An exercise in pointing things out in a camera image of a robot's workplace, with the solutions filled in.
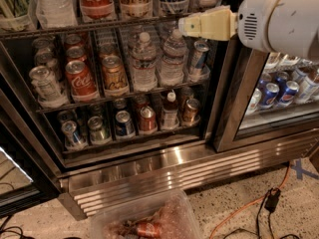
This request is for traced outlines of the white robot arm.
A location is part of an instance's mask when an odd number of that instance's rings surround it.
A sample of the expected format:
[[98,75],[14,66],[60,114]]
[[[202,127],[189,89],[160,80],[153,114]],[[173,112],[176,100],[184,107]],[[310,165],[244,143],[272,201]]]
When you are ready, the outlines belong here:
[[319,0],[243,0],[237,11],[218,6],[178,20],[187,37],[228,41],[247,48],[319,61]]

